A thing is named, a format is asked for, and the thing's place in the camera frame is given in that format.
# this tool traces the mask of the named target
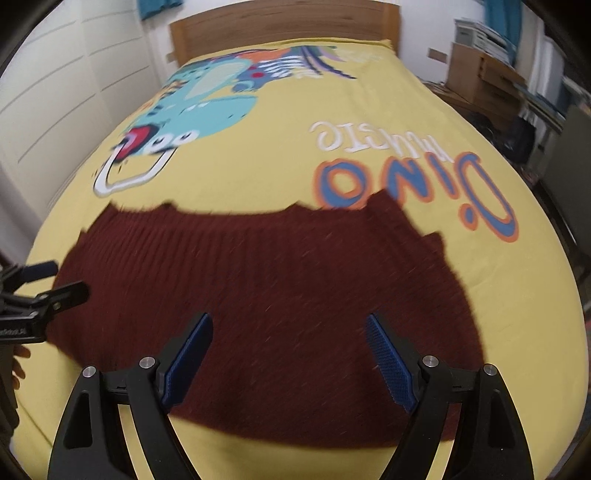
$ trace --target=wooden headboard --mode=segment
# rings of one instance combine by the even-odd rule
[[[391,40],[398,52],[400,7],[374,0],[250,0],[170,24],[181,66],[227,48],[291,38]]]

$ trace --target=metal screw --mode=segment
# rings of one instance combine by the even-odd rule
[[[494,377],[499,372],[497,368],[491,364],[486,364],[483,369],[484,373],[490,375],[491,377]]]
[[[86,378],[90,378],[92,377],[92,375],[94,375],[96,373],[96,368],[93,367],[92,365],[89,367],[86,367],[83,371],[82,371],[82,376],[86,377]]]
[[[155,363],[156,360],[154,360],[154,358],[152,358],[151,356],[145,356],[139,361],[139,365],[141,368],[152,368]]]
[[[439,360],[437,359],[436,356],[432,356],[432,355],[426,355],[423,357],[423,363],[427,366],[427,367],[436,367],[437,365],[439,365]]]

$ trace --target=dino music text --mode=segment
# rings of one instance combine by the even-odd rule
[[[367,123],[314,123],[310,133],[316,134],[316,144],[322,151],[343,149],[347,154],[362,150],[384,150],[387,154],[378,184],[369,168],[358,160],[346,158],[322,162],[314,173],[314,194],[325,208],[361,208],[376,189],[386,189],[402,206],[407,195],[421,202],[434,200],[433,182],[440,183],[447,197],[459,201],[458,218],[468,230],[475,231],[481,223],[504,242],[515,242],[519,226],[515,212],[472,152],[451,158],[431,135],[419,138],[413,132],[390,134],[383,128]],[[478,196],[468,179],[468,172],[479,176],[504,210],[497,216],[490,205]],[[344,174],[353,188],[344,191],[335,178]]]

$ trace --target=bed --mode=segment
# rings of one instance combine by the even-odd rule
[[[62,262],[109,204],[141,210],[174,202],[213,213],[271,212],[295,202],[356,209],[371,193],[396,189],[419,232],[441,232],[484,358],[504,376],[543,479],[568,447],[586,398],[573,275],[515,171],[396,58],[399,30],[400,9],[369,0],[254,0],[173,23],[181,68],[82,165],[29,261]],[[214,66],[216,76],[203,66]],[[170,99],[192,75],[201,83],[191,105],[181,105],[194,115],[192,127],[168,121],[170,131],[146,130],[148,114],[179,108]],[[391,184],[396,166],[413,174]],[[31,349],[17,392],[15,452],[41,479],[82,366],[53,345]],[[120,411],[138,477],[150,478],[129,410]],[[371,480],[393,450],[267,442],[174,417],[173,425],[204,479]],[[441,444],[430,479],[441,478],[450,449]]]

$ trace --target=black bag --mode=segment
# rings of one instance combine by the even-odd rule
[[[534,144],[535,127],[520,116],[516,116],[497,148],[511,163],[523,165],[530,159]]]

